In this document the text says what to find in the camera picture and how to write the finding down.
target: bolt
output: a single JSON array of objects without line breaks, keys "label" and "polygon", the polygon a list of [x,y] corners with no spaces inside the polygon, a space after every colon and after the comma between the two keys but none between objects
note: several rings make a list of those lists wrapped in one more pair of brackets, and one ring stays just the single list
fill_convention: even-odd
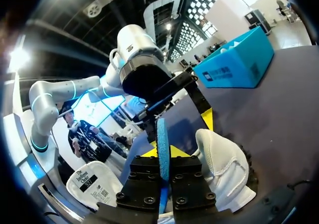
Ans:
[{"label": "bolt", "polygon": [[116,194],[116,199],[117,199],[117,200],[122,200],[122,199],[124,199],[124,197],[125,197],[125,194],[124,194],[124,193],[117,193],[117,194]]},{"label": "bolt", "polygon": [[273,206],[273,208],[271,208],[271,211],[273,214],[277,214],[280,211],[280,208],[277,206]]},{"label": "bolt", "polygon": [[201,174],[201,172],[197,172],[197,173],[194,174],[194,176],[195,176],[195,177],[201,177],[202,174]]},{"label": "bolt", "polygon": [[147,198],[144,198],[144,203],[146,203],[146,204],[153,204],[153,203],[155,203],[155,198],[153,198],[153,197],[147,197]]},{"label": "bolt", "polygon": [[216,198],[216,195],[214,193],[207,193],[206,199],[207,200],[214,200]]},{"label": "bolt", "polygon": [[270,203],[269,198],[264,198],[263,199],[263,204],[268,205]]},{"label": "bolt", "polygon": [[182,175],[182,174],[176,174],[176,175],[175,175],[175,178],[176,178],[176,179],[182,179],[182,178],[183,178],[183,175]]},{"label": "bolt", "polygon": [[187,203],[187,198],[184,198],[184,197],[177,198],[176,203],[179,205],[184,205]]},{"label": "bolt", "polygon": [[133,178],[133,177],[136,177],[137,176],[137,173],[136,172],[130,172],[130,177]]}]

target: gray table surface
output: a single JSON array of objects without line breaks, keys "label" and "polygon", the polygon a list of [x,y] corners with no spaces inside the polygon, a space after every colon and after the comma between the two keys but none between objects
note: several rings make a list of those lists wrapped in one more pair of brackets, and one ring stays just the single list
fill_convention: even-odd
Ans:
[{"label": "gray table surface", "polygon": [[[313,177],[319,166],[317,46],[276,51],[256,89],[199,87],[218,114],[215,131],[231,135],[251,152],[260,182],[257,197],[277,186]],[[195,132],[205,125],[190,97],[179,101],[164,117],[170,144],[191,154],[196,149]],[[151,148],[145,133],[136,138],[121,176],[123,183],[133,157]]]}]

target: black jacket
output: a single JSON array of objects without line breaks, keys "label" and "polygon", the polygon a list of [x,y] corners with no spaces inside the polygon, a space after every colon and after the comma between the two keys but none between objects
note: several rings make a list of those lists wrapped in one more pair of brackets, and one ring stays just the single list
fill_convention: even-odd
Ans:
[{"label": "black jacket", "polygon": [[[110,156],[112,150],[107,147],[100,139],[98,139],[96,134],[90,130],[90,127],[92,127],[91,124],[84,120],[80,120],[80,123],[81,124],[77,128],[77,131],[73,132],[72,130],[70,130],[68,135],[68,141],[73,153],[75,153],[72,145],[73,138],[77,138],[79,140],[81,157],[86,163],[91,161],[101,161],[104,163]],[[98,146],[96,150],[93,150],[91,148],[91,141],[93,141]]]}]

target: blue sponge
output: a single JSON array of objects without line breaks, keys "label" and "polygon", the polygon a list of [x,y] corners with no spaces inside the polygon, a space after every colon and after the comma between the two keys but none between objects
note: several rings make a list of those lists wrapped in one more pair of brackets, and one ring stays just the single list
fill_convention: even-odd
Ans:
[{"label": "blue sponge", "polygon": [[157,148],[159,157],[159,172],[162,178],[162,189],[160,192],[159,214],[164,213],[168,200],[169,186],[169,144],[165,119],[157,121]]},{"label": "blue sponge", "polygon": [[169,144],[165,119],[157,121],[157,148],[159,156],[160,177],[164,181],[169,180]]}]

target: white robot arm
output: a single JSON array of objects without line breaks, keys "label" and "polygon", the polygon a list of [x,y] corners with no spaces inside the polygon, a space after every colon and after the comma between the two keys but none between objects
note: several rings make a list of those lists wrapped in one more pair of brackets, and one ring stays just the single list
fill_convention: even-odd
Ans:
[{"label": "white robot arm", "polygon": [[[31,110],[34,114],[31,143],[37,151],[45,152],[48,148],[50,131],[59,117],[56,103],[78,98],[87,91],[90,91],[91,102],[125,93],[130,94],[122,87],[123,80],[128,76],[130,77],[125,81],[125,85],[126,88],[132,88],[133,91],[139,90],[143,85],[135,85],[140,81],[139,77],[143,75],[148,79],[145,82],[153,85],[153,88],[158,86],[160,81],[165,82],[171,78],[170,72],[162,63],[161,50],[141,27],[133,24],[123,27],[118,34],[117,42],[118,48],[113,49],[110,53],[110,65],[102,84],[98,76],[93,76],[57,83],[38,81],[32,85],[29,91]],[[156,74],[155,78],[146,75],[149,70],[152,71],[152,74]],[[144,89],[148,90],[148,94],[152,93],[150,87]]]}]

